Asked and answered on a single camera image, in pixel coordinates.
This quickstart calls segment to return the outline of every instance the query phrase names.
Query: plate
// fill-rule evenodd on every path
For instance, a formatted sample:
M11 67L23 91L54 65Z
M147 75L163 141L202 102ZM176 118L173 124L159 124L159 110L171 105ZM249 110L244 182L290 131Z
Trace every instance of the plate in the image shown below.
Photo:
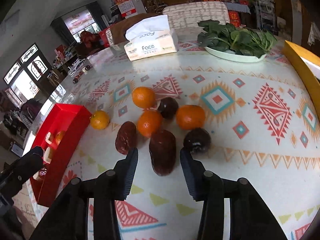
M219 50L210 49L209 47L204 47L204 48L207 52L209 52L210 54L212 54L216 57L223 58L226 60L235 61L235 62L255 63L255 62L262 61L267 55L267 54L263 54L260 58L257 58L256 56L237 55L234 53L234 51L231 51L231 50L227 50L226 52L222 52Z

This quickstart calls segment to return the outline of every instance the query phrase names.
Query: spinach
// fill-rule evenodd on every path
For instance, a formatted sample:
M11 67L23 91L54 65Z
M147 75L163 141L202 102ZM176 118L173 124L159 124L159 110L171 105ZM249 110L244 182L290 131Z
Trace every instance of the spinach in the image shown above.
M232 24L220 25L219 21L206 20L198 22L205 33L198 35L201 47L226 51L234 51L238 55L256 56L260 58L268 53L276 43L276 38L269 31L253 31L236 28Z

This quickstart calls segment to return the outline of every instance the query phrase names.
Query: white tissue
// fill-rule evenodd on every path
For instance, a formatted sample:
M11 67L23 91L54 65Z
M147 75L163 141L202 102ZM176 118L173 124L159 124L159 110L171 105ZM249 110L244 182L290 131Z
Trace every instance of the white tissue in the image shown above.
M142 21L136 23L127 30L125 37L127 40L132 41L134 38L139 37L145 33L164 30L170 30L168 16L159 15L143 19Z

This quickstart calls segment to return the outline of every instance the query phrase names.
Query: orange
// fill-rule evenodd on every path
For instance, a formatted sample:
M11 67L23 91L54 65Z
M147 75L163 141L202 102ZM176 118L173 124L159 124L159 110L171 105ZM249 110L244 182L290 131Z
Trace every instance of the orange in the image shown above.
M147 110L140 116L137 129L143 136L150 138L154 132L160 129L162 118L159 111Z
M203 127L205 112L200 106L184 105L178 108L176 122L183 130Z
M151 88L137 87L132 92L132 101L137 107L150 108L156 103L156 94Z
M94 112L90 117L90 124L94 129L102 130L105 129L109 124L109 115L102 110Z
M62 138L64 137L64 135L66 134L66 131L60 131L57 133L56 135L56 143L57 145L59 145L59 143L61 142Z

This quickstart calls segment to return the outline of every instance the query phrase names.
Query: ceiling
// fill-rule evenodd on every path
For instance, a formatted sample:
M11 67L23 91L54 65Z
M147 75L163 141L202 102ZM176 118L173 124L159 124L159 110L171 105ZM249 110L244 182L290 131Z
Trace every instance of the ceiling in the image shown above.
M23 39L42 33L57 13L72 10L81 1L16 0L0 26L0 57Z

